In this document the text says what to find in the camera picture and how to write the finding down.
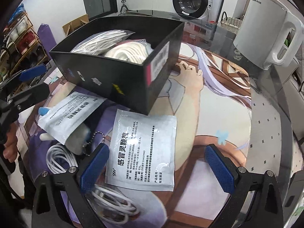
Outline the person's left hand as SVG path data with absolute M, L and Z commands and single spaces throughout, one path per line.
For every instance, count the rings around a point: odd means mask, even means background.
M 15 123 L 12 123 L 10 129 L 6 134 L 7 141 L 4 144 L 5 149 L 3 152 L 3 156 L 11 163 L 16 160 L 18 154 L 16 132 L 17 132 L 17 125 Z

